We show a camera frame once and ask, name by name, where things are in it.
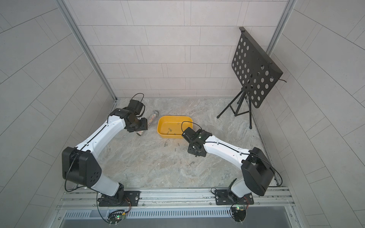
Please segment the yellow plastic storage box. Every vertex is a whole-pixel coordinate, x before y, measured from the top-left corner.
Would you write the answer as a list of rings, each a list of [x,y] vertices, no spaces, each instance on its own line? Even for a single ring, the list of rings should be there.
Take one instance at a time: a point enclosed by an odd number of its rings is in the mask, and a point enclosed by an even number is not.
[[[183,131],[193,128],[193,120],[188,116],[163,116],[158,121],[157,132],[162,138],[183,139]],[[173,131],[167,134],[168,128]]]

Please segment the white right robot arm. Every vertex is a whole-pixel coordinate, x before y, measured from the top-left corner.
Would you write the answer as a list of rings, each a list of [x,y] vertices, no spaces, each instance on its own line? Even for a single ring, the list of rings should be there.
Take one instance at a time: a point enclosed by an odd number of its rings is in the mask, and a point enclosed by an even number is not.
[[[189,143],[188,153],[196,157],[216,155],[242,172],[242,178],[235,180],[228,188],[230,197],[242,198],[249,193],[264,196],[275,175],[275,169],[261,149],[251,150],[233,146],[202,129],[187,128],[182,137]]]

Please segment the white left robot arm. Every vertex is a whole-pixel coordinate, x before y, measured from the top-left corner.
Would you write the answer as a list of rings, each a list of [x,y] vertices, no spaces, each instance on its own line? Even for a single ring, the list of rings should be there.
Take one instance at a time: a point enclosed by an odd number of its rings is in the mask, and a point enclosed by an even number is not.
[[[107,144],[120,131],[129,133],[148,129],[143,118],[145,106],[117,108],[106,121],[86,140],[62,152],[62,176],[65,181],[87,187],[112,198],[124,196],[124,186],[102,172],[98,157]]]

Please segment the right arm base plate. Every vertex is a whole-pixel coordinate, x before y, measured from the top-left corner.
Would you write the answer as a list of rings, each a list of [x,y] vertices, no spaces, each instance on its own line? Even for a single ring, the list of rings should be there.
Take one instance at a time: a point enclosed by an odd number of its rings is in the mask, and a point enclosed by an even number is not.
[[[253,205],[253,195],[251,193],[248,193],[244,195],[243,197],[237,197],[234,195],[231,191],[228,189],[216,189],[212,188],[211,193],[215,197],[216,205]]]

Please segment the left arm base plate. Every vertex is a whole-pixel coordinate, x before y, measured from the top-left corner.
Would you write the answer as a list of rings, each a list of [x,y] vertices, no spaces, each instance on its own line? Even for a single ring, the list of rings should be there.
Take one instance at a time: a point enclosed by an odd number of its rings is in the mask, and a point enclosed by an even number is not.
[[[124,191],[123,194],[117,192],[112,197],[102,194],[97,202],[100,207],[134,207],[138,205],[140,194],[141,191]]]

